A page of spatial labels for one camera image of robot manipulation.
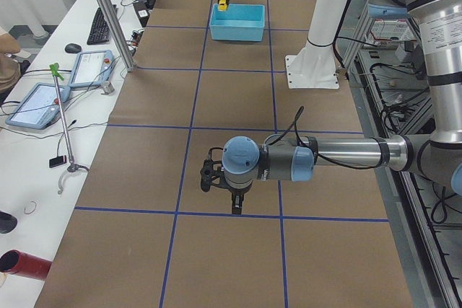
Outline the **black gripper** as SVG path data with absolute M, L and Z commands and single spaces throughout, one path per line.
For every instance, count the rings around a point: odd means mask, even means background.
M 243 209 L 244 195 L 251 189 L 251 185 L 235 187 L 228 185 L 228 190 L 232 194 L 232 214 L 241 215 Z

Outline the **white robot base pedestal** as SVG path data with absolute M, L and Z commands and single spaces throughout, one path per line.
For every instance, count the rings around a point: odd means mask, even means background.
M 305 47 L 286 56 L 290 89 L 338 89 L 334 41 L 348 0 L 316 0 Z

